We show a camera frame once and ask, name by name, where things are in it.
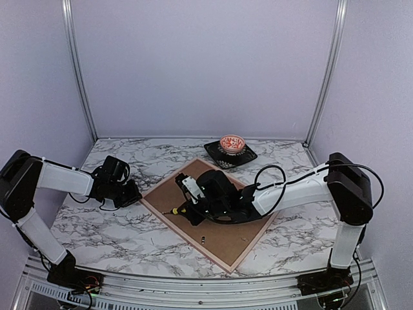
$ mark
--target wall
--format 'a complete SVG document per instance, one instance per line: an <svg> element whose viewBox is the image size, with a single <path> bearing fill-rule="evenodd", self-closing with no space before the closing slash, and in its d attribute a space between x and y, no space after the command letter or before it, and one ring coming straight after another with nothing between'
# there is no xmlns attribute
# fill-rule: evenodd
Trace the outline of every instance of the wall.
<svg viewBox="0 0 413 310"><path fill-rule="evenodd" d="M0 6L0 167L17 149L79 165L92 146L66 43L61 2ZM40 192L36 208L51 225L63 195ZM9 309L28 247L0 217L0 300Z"/></svg>
<svg viewBox="0 0 413 310"><path fill-rule="evenodd" d="M336 9L334 0L74 0L98 134L303 140Z"/></svg>
<svg viewBox="0 0 413 310"><path fill-rule="evenodd" d="M383 178L385 198L368 226L362 253L374 259L389 309L412 307L412 20L412 1L349 3L337 68L312 146L321 161L341 151Z"/></svg>

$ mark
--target marble table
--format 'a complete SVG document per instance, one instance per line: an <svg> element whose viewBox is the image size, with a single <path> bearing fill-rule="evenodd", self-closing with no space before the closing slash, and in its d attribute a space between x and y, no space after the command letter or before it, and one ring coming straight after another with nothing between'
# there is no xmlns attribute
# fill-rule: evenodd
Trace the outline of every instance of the marble table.
<svg viewBox="0 0 413 310"><path fill-rule="evenodd" d="M101 139L92 149L83 169L92 171L107 155L128 162L131 177L141 192L195 157L213 161L203 148L211 139ZM227 170L246 184L268 164L282 166L288 176L312 165L300 143L247 140L258 158ZM281 180L268 169L260 182ZM107 202L105 208L113 208ZM331 204L312 203L278 213L245 260L227 274L135 203L115 212L99 210L90 200L78 204L67 197L52 227L55 237L85 267L129 274L185 278L249 277L307 271L327 266L337 231Z"/></svg>

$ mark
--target corkboard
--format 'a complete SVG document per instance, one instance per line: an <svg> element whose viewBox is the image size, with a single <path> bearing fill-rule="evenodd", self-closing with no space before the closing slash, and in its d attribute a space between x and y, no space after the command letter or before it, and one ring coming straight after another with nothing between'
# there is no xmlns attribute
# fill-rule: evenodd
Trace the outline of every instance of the corkboard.
<svg viewBox="0 0 413 310"><path fill-rule="evenodd" d="M196 179L210 169L218 170L217 167L206 161L195 158L149 190L141 202L199 252L226 272L231 273L264 234L275 218L275 214L262 220L244 224L220 225L204 220L198 226L192 226L183 216L162 214L162 212L169 212L185 202L181 190L175 183L175 177L180 172ZM228 174L227 176L238 189L245 186ZM205 237L204 244L201 243L203 236Z"/></svg>

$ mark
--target red and white patterned bowl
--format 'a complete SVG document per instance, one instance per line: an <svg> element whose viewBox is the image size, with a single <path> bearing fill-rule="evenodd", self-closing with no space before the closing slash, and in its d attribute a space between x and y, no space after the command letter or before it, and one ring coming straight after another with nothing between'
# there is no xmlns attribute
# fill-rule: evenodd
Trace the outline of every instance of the red and white patterned bowl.
<svg viewBox="0 0 413 310"><path fill-rule="evenodd" d="M224 151L230 155L235 155L238 152L241 152L245 147L244 139L235 134L227 134L226 136L223 136L219 140L219 143Z"/></svg>

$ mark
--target black tray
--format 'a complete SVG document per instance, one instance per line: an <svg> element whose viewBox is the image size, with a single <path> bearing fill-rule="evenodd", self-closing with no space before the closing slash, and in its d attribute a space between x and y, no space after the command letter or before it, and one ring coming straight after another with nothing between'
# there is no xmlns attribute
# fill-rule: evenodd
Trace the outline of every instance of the black tray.
<svg viewBox="0 0 413 310"><path fill-rule="evenodd" d="M219 141L207 143L204 145L205 150L208 152L209 156L214 160L214 162L221 169L229 169L237 166L241 166L245 163L256 159L258 156L248 145L244 146L244 149L235 154L228 155L222 148Z"/></svg>

